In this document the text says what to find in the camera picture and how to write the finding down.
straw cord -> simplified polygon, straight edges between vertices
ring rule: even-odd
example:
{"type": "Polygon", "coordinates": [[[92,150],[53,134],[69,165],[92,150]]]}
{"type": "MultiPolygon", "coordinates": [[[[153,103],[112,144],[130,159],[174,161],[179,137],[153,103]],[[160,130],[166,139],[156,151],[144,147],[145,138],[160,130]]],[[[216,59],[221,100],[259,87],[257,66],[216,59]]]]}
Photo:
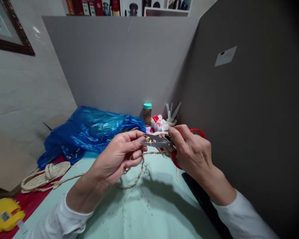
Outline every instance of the straw cord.
{"type": "MultiPolygon", "coordinates": [[[[153,135],[169,135],[168,132],[155,132],[153,135]]],[[[151,142],[151,138],[150,137],[147,137],[145,142],[151,142]]],[[[169,156],[169,153],[167,151],[161,151],[159,149],[159,152],[146,152],[146,153],[143,153],[143,156],[146,155],[146,154],[162,154],[163,156],[164,155],[167,155],[169,156]]],[[[62,183],[68,181],[68,180],[71,180],[73,178],[76,178],[76,177],[80,177],[82,175],[84,175],[84,173],[82,174],[78,174],[78,175],[74,175],[68,179],[65,179],[65,180],[62,180],[62,181],[58,181],[58,182],[52,182],[52,186],[48,187],[48,188],[43,188],[41,189],[40,187],[48,184],[49,182],[63,176],[67,171],[68,169],[71,167],[71,164],[70,162],[61,162],[57,165],[54,165],[53,163],[50,163],[48,165],[46,165],[45,169],[42,170],[42,171],[39,171],[37,173],[34,173],[32,175],[29,175],[28,177],[26,177],[22,183],[21,183],[21,192],[22,193],[29,193],[29,192],[33,192],[33,191],[40,191],[40,192],[44,192],[44,191],[47,191],[49,189],[56,189],[58,188],[62,183]]],[[[143,163],[142,163],[142,168],[141,168],[141,171],[136,179],[136,181],[129,185],[129,186],[122,186],[120,185],[119,183],[116,183],[116,186],[121,188],[121,189],[130,189],[132,187],[134,187],[141,175],[142,175],[142,172],[144,170],[144,157],[143,157],[143,163]]]]}

white sleeve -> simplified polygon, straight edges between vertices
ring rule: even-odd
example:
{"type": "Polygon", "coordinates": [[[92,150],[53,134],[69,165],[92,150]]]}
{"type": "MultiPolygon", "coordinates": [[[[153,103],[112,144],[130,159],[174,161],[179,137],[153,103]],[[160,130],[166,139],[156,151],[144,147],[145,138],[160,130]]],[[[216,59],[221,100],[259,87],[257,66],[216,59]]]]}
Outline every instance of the white sleeve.
{"type": "Polygon", "coordinates": [[[92,216],[71,210],[66,204],[65,196],[45,214],[34,228],[29,230],[24,238],[75,238],[85,230],[86,221],[92,216]]]}
{"type": "Polygon", "coordinates": [[[228,206],[212,204],[234,239],[279,238],[240,192],[228,206]]]}

wooden frame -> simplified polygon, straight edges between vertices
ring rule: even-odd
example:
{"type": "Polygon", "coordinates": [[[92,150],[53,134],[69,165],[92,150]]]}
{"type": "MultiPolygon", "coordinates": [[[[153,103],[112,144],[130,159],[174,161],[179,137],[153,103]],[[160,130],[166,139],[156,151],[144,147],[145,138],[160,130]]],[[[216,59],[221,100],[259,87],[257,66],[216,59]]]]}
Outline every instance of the wooden frame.
{"type": "Polygon", "coordinates": [[[11,5],[10,0],[1,0],[1,3],[7,12],[7,15],[9,16],[9,19],[22,42],[22,45],[0,39],[0,49],[35,56],[36,54],[33,51],[29,39],[23,30],[23,27],[11,5]]]}

book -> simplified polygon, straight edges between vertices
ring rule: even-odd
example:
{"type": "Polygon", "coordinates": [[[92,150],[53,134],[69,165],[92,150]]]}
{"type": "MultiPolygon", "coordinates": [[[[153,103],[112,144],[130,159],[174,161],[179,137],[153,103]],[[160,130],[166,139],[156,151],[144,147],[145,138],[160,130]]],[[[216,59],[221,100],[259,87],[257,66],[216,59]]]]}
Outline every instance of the book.
{"type": "Polygon", "coordinates": [[[84,16],[82,0],[72,0],[74,12],[76,16],[84,16]]]}
{"type": "Polygon", "coordinates": [[[69,9],[70,15],[75,15],[72,0],[66,0],[67,8],[69,9]]]}
{"type": "Polygon", "coordinates": [[[120,2],[119,0],[112,0],[112,10],[113,10],[113,16],[120,16],[120,2]]]}
{"type": "Polygon", "coordinates": [[[90,9],[89,9],[89,3],[87,0],[82,0],[82,6],[83,6],[83,11],[85,16],[90,15],[90,9]]]}
{"type": "Polygon", "coordinates": [[[97,16],[104,16],[102,0],[95,0],[95,12],[97,16]]]}
{"type": "Polygon", "coordinates": [[[93,0],[89,0],[89,6],[90,6],[91,16],[96,16],[95,6],[94,6],[94,1],[93,0]]]}

teal bottle cap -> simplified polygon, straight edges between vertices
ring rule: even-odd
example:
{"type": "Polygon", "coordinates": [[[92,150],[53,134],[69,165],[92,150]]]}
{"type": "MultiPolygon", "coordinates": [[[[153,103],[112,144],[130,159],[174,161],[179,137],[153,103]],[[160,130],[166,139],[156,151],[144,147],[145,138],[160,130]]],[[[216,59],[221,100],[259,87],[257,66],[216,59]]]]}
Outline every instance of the teal bottle cap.
{"type": "Polygon", "coordinates": [[[146,110],[151,110],[152,109],[152,104],[149,103],[149,104],[144,104],[144,109],[146,110]]]}

